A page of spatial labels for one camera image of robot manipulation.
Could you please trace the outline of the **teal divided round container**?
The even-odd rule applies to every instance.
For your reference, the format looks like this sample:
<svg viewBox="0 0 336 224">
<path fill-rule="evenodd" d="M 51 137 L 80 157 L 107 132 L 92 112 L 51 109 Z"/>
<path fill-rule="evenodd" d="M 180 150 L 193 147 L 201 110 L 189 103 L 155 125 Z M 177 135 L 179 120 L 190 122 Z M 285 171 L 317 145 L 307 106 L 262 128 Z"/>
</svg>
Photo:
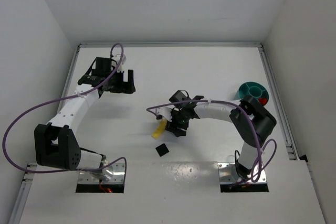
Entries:
<svg viewBox="0 0 336 224">
<path fill-rule="evenodd" d="M 257 82 L 245 82 L 241 84 L 234 99 L 241 100 L 247 95 L 254 97 L 256 100 L 259 98 L 267 98 L 269 101 L 269 93 L 267 89 Z"/>
</svg>

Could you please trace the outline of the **metal base plate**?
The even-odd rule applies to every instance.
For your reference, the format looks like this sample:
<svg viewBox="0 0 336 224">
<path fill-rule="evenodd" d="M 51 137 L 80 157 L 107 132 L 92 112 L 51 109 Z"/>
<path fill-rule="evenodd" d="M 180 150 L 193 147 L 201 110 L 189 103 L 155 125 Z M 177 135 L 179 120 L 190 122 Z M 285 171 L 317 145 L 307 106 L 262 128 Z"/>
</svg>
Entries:
<svg viewBox="0 0 336 224">
<path fill-rule="evenodd" d="M 80 171 L 78 175 L 78 184 L 103 184 L 121 185 L 125 181 L 124 160 L 116 162 L 100 172 L 84 172 Z"/>
<path fill-rule="evenodd" d="M 248 175 L 248 179 L 242 179 L 238 176 L 234 163 L 218 163 L 217 166 L 220 185 L 253 184 L 250 179 L 251 175 L 253 175 L 253 178 L 255 179 L 259 174 L 258 166 L 255 166 L 253 172 Z"/>
</svg>

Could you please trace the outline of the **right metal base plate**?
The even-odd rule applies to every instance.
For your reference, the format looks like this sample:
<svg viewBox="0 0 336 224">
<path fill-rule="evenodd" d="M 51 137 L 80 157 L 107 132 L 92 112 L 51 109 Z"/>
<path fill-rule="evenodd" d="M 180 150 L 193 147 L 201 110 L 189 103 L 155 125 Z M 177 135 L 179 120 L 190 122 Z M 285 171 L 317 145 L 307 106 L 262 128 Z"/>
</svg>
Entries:
<svg viewBox="0 0 336 224">
<path fill-rule="evenodd" d="M 242 179 L 238 176 L 234 163 L 218 163 L 217 166 L 220 185 L 253 184 L 250 179 L 251 175 L 253 175 L 253 178 L 255 179 L 259 174 L 258 166 L 255 166 L 253 172 L 248 175 L 248 179 Z"/>
</svg>

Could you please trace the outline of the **red long lego brick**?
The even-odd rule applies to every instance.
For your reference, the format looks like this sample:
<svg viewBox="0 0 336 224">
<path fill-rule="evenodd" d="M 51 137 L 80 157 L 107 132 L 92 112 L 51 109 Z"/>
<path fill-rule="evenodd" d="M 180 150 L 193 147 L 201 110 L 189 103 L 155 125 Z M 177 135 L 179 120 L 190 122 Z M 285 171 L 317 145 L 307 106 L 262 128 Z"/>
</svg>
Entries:
<svg viewBox="0 0 336 224">
<path fill-rule="evenodd" d="M 265 106 L 268 102 L 268 99 L 267 98 L 259 98 L 258 101 L 261 105 Z"/>
</svg>

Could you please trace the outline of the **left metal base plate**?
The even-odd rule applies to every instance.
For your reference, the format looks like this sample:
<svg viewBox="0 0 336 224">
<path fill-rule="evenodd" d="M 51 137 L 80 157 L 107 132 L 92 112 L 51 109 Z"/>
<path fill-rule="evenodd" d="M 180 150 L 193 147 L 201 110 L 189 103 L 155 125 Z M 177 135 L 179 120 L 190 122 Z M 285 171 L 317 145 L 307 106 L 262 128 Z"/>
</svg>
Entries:
<svg viewBox="0 0 336 224">
<path fill-rule="evenodd" d="M 116 162 L 100 172 L 84 172 L 80 171 L 78 175 L 78 184 L 103 184 L 121 185 L 125 181 L 124 160 Z"/>
</svg>

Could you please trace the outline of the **black square lego plate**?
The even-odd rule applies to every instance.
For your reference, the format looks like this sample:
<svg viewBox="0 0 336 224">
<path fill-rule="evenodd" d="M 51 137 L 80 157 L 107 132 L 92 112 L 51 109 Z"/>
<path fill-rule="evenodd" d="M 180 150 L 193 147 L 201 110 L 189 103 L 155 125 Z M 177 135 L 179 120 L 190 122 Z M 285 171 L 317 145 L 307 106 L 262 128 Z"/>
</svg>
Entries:
<svg viewBox="0 0 336 224">
<path fill-rule="evenodd" d="M 163 157 L 164 155 L 166 155 L 167 153 L 169 153 L 169 149 L 167 147 L 167 145 L 165 143 L 157 146 L 155 148 L 156 152 L 158 153 L 159 157 Z"/>
</svg>

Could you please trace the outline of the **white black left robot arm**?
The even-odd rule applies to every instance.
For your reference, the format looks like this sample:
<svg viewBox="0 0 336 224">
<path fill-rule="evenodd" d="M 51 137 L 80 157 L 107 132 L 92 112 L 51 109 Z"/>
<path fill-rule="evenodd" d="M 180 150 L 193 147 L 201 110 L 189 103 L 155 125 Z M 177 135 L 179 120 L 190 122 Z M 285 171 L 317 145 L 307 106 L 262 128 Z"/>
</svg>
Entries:
<svg viewBox="0 0 336 224">
<path fill-rule="evenodd" d="M 47 124 L 34 130 L 36 161 L 40 166 L 61 170 L 90 172 L 100 180 L 107 180 L 109 164 L 104 154 L 80 147 L 76 132 L 89 108 L 103 93 L 133 94 L 134 72 L 127 71 L 124 79 L 125 55 L 96 57 L 78 80 L 73 97 Z"/>
</svg>

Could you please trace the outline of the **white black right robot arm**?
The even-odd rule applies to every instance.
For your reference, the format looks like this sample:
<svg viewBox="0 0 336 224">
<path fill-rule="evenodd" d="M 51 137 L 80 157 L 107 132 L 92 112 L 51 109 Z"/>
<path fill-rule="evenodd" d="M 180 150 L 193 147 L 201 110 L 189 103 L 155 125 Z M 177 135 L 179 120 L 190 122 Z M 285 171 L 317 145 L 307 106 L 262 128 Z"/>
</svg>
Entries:
<svg viewBox="0 0 336 224">
<path fill-rule="evenodd" d="M 237 176 L 247 179 L 254 166 L 261 160 L 261 147 L 275 128 L 275 117 L 254 97 L 241 100 L 215 102 L 204 96 L 185 96 L 181 90 L 169 99 L 172 109 L 157 109 L 167 120 L 165 129 L 176 137 L 185 136 L 191 119 L 215 119 L 231 123 L 242 138 L 243 146 L 235 170 Z"/>
</svg>

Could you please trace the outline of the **yellow long lego plate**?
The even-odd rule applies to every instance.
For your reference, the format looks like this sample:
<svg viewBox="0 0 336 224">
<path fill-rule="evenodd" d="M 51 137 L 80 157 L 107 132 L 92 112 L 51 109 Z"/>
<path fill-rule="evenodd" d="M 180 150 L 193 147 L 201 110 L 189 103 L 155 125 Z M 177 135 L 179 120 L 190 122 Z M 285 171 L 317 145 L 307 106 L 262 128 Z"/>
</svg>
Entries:
<svg viewBox="0 0 336 224">
<path fill-rule="evenodd" d="M 167 125 L 167 120 L 166 119 L 162 119 L 158 125 L 158 127 L 156 128 L 156 130 L 152 133 L 152 137 L 154 139 L 158 139 L 162 134 L 163 132 L 165 131 L 165 128 L 166 128 L 166 125 Z"/>
</svg>

